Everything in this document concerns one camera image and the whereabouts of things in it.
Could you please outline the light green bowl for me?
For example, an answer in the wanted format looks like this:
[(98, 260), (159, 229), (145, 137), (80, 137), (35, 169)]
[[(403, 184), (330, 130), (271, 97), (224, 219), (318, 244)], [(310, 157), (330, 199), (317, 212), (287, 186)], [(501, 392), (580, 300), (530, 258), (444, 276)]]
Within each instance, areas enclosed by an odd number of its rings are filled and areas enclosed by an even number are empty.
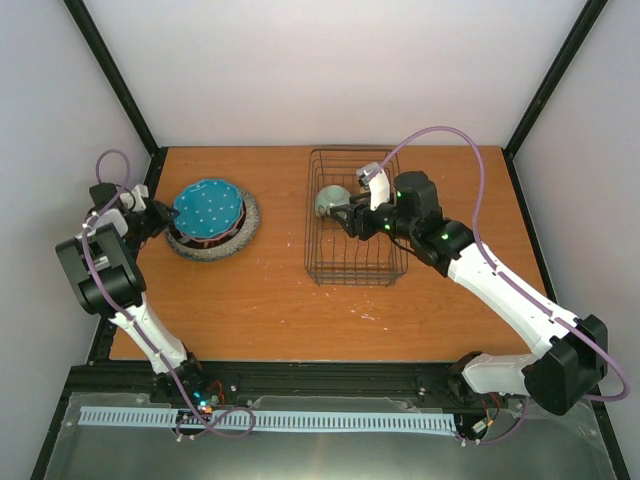
[(350, 192), (341, 185), (328, 185), (315, 196), (314, 213), (322, 218), (329, 215), (331, 208), (350, 203)]

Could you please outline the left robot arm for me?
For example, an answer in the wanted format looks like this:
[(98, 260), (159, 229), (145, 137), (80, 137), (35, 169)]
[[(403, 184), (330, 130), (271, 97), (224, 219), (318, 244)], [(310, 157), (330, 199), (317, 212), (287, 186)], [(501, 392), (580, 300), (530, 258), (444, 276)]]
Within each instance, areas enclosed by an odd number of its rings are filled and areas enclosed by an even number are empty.
[(156, 382), (186, 402), (201, 400), (208, 378), (182, 341), (162, 324), (146, 298), (146, 282), (127, 242), (140, 244), (163, 233), (178, 212), (131, 190), (100, 182), (89, 189), (94, 203), (75, 237), (56, 254), (81, 307), (124, 331), (151, 364)]

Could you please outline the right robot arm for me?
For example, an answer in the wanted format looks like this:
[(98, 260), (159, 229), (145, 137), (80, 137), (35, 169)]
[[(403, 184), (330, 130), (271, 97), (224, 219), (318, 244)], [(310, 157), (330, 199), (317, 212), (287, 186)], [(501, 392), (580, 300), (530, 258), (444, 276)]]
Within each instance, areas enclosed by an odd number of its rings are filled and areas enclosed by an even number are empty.
[(351, 238), (376, 234), (406, 241), (423, 264), (482, 300), (525, 342), (524, 355), (471, 353), (451, 390), (528, 396), (554, 415), (566, 414), (606, 376), (608, 330), (595, 315), (580, 318), (540, 294), (500, 262), (473, 231), (444, 217), (437, 188), (419, 171), (394, 180), (377, 173), (368, 193), (323, 213)]

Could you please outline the teal dotted plate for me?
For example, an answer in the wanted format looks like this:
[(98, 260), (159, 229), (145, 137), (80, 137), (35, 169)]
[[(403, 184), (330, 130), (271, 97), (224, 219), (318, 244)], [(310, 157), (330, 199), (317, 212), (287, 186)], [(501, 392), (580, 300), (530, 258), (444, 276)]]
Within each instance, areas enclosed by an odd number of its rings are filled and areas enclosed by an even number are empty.
[(223, 179), (204, 179), (179, 193), (173, 208), (174, 225), (183, 236), (194, 240), (218, 240), (240, 224), (244, 199), (239, 189)]

